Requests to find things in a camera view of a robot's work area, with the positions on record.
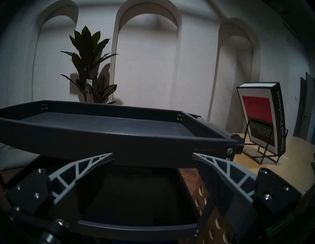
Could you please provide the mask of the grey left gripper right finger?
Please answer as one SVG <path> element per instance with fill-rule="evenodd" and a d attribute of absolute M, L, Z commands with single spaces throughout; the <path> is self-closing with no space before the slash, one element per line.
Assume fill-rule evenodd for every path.
<path fill-rule="evenodd" d="M 257 217 L 254 193 L 257 175 L 240 164 L 193 153 L 192 160 L 221 216 L 226 217 L 238 237 L 244 237 Z"/>

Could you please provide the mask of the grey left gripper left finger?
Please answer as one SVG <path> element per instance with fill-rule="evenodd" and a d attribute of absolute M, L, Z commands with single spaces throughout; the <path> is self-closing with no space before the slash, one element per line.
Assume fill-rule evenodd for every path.
<path fill-rule="evenodd" d="M 48 189 L 53 199 L 49 217 L 76 226 L 99 195 L 113 162 L 114 154 L 106 153 L 70 162 L 51 173 Z"/>

